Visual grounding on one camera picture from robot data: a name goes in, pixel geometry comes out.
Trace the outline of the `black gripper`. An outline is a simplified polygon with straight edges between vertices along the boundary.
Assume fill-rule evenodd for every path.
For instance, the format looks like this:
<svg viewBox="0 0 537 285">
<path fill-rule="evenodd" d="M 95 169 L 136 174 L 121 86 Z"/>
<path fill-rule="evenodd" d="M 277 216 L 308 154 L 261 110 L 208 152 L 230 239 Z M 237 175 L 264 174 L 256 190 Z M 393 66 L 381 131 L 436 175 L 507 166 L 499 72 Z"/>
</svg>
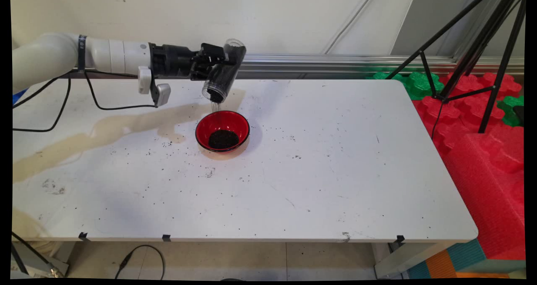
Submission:
<svg viewBox="0 0 537 285">
<path fill-rule="evenodd" d="M 236 57 L 223 47 L 202 43 L 200 50 L 163 44 L 149 44 L 150 69 L 154 76 L 188 78 L 192 81 L 205 81 L 214 65 L 235 65 Z M 204 65 L 193 65 L 195 57 Z"/>
</svg>

